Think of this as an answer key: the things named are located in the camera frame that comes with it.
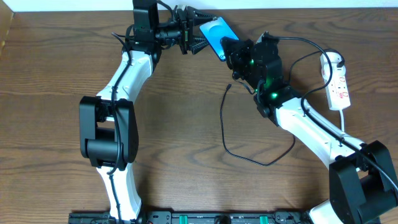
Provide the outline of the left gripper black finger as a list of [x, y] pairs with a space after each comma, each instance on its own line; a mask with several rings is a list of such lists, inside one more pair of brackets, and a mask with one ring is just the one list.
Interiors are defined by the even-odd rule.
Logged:
[[188, 6], [186, 8], [188, 14], [188, 20], [192, 26], [200, 26], [210, 21], [217, 20], [217, 16], [214, 14], [209, 14], [194, 7]]
[[190, 41], [188, 49], [195, 55], [208, 45], [209, 43], [204, 37], [194, 37], [193, 40]]

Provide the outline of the blue Galaxy smartphone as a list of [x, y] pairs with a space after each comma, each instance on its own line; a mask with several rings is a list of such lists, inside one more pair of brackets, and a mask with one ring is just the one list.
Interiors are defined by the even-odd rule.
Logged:
[[230, 39], [238, 40], [238, 36], [226, 23], [222, 17], [218, 17], [214, 21], [207, 22], [200, 26], [201, 33], [207, 39], [210, 47], [213, 49], [214, 53], [218, 58], [224, 62], [226, 57], [224, 55], [224, 50], [221, 45], [221, 40], [223, 37], [228, 37]]

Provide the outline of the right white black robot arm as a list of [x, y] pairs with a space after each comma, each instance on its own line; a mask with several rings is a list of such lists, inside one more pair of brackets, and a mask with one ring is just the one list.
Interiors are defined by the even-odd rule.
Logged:
[[328, 168], [330, 198], [311, 208], [307, 223], [371, 223], [397, 207], [397, 175], [389, 150], [366, 144], [317, 113], [284, 79], [277, 44], [265, 33], [257, 43], [221, 38], [235, 80], [254, 88], [263, 117], [300, 139]]

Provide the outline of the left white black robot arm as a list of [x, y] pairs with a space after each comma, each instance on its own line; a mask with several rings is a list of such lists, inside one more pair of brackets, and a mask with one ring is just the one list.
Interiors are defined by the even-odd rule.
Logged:
[[124, 35], [121, 63], [109, 83], [79, 104], [80, 151], [101, 175], [110, 201], [109, 223], [146, 223], [134, 183], [133, 162], [139, 147], [134, 104], [163, 51], [177, 45], [197, 54], [208, 41], [196, 26], [217, 20], [190, 6], [171, 8], [163, 1], [133, 0], [134, 22]]

